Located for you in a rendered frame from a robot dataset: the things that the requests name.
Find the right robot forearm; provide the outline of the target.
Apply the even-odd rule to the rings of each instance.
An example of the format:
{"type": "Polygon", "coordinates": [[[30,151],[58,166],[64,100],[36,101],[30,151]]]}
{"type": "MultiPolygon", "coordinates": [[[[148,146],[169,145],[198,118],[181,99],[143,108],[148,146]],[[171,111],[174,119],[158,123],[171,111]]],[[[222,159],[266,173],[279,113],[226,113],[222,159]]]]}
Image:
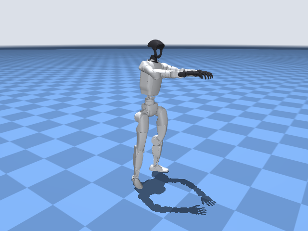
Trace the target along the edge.
{"type": "Polygon", "coordinates": [[[182,71],[153,69],[153,72],[161,73],[162,78],[183,78],[178,76],[178,73],[182,71]]]}

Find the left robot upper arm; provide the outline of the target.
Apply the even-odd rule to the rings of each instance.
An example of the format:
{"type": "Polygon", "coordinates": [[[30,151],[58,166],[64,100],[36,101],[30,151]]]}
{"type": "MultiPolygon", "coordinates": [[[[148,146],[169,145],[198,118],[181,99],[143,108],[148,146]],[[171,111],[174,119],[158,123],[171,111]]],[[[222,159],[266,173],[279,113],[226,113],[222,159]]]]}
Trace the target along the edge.
{"type": "Polygon", "coordinates": [[[174,70],[174,71],[184,71],[184,69],[178,69],[178,68],[176,68],[176,67],[173,67],[173,66],[170,66],[170,65],[168,65],[168,64],[166,64],[166,63],[162,63],[163,64],[163,66],[164,66],[164,70],[174,70]]]}

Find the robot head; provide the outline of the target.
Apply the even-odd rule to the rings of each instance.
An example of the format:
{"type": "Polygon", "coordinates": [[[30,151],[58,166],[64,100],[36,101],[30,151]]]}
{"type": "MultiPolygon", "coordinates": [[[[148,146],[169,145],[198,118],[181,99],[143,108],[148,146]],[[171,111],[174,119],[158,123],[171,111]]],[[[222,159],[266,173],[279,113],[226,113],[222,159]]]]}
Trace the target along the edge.
{"type": "Polygon", "coordinates": [[[153,60],[154,60],[153,62],[159,63],[159,62],[157,61],[157,58],[160,58],[160,57],[161,57],[161,55],[162,55],[162,50],[163,50],[164,46],[165,46],[165,45],[164,45],[161,41],[159,41],[159,40],[156,40],[156,39],[151,40],[151,41],[148,43],[148,47],[152,47],[152,48],[153,48],[153,50],[154,50],[154,55],[151,55],[151,57],[150,57],[149,60],[153,59],[153,60]],[[159,54],[159,55],[157,55],[157,53],[156,53],[156,50],[157,50],[157,49],[160,50],[160,54],[159,54]]]}

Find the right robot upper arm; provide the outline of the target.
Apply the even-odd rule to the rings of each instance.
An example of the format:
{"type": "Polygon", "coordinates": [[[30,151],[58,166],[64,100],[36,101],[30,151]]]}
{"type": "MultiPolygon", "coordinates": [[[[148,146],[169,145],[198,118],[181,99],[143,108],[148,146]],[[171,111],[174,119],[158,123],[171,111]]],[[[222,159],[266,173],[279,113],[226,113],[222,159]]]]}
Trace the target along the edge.
{"type": "Polygon", "coordinates": [[[145,61],[141,62],[139,69],[150,75],[155,80],[161,77],[161,73],[153,72],[153,68],[145,61]]]}

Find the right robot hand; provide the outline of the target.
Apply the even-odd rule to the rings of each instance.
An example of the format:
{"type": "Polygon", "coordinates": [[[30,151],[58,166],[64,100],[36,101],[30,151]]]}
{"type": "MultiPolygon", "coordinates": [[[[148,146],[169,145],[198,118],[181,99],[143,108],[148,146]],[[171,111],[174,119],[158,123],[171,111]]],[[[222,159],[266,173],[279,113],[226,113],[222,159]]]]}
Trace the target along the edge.
{"type": "Polygon", "coordinates": [[[203,75],[199,72],[194,72],[194,71],[186,71],[185,70],[183,72],[179,72],[178,73],[178,76],[179,77],[186,77],[186,76],[189,76],[189,75],[193,75],[195,77],[197,77],[197,75],[200,76],[201,79],[203,79],[203,75]]]}

